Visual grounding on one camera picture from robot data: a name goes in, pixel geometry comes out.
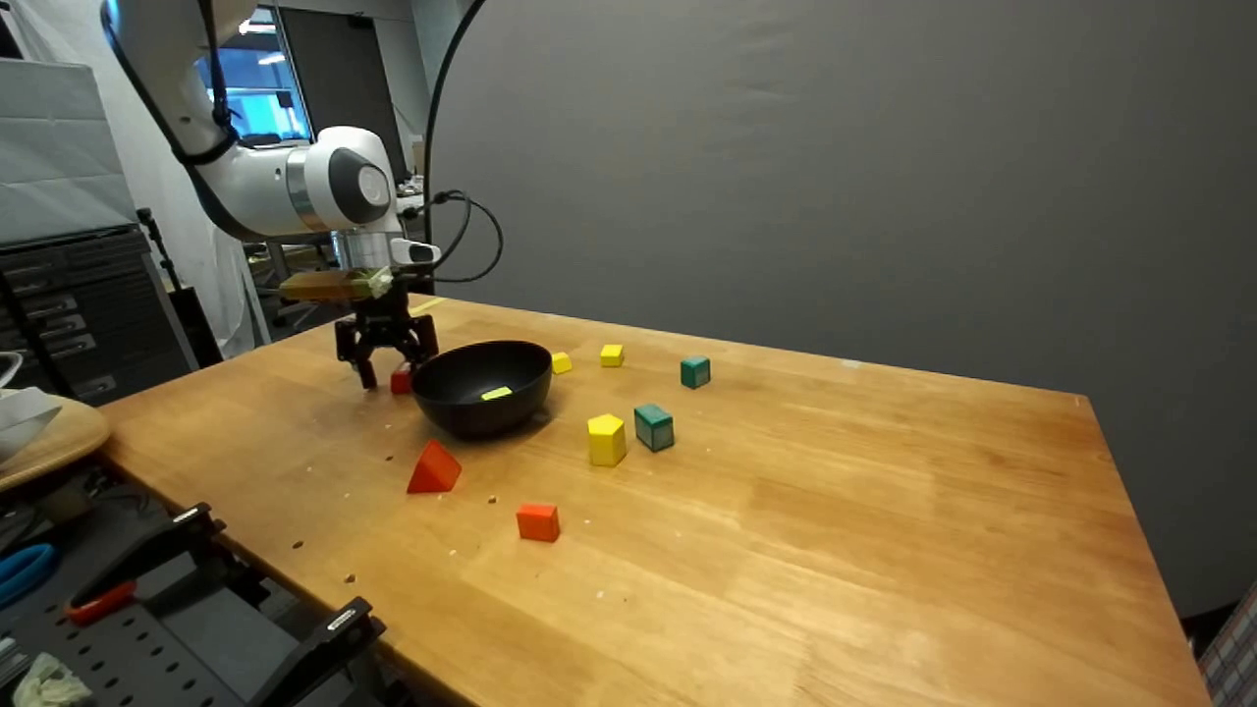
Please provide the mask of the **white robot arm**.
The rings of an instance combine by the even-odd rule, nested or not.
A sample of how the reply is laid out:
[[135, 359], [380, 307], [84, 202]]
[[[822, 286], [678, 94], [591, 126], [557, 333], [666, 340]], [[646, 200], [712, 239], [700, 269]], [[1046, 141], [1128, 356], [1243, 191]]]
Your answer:
[[333, 354], [367, 390], [374, 354], [409, 365], [435, 354], [435, 323], [409, 308], [393, 260], [407, 235], [384, 141], [367, 126], [327, 126], [310, 141], [249, 145], [232, 126], [222, 51], [259, 0], [104, 0], [108, 44], [194, 180], [209, 218], [236, 239], [332, 235], [332, 286], [345, 303]]

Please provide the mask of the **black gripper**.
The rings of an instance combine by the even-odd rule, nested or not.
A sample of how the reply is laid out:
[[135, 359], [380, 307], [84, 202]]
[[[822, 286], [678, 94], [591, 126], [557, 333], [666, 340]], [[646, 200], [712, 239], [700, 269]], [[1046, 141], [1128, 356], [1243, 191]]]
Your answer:
[[409, 367], [426, 367], [442, 340], [430, 312], [409, 308], [409, 295], [388, 295], [374, 303], [354, 303], [345, 318], [333, 323], [333, 354], [354, 365], [362, 390], [376, 390], [374, 354], [393, 346], [409, 356]]

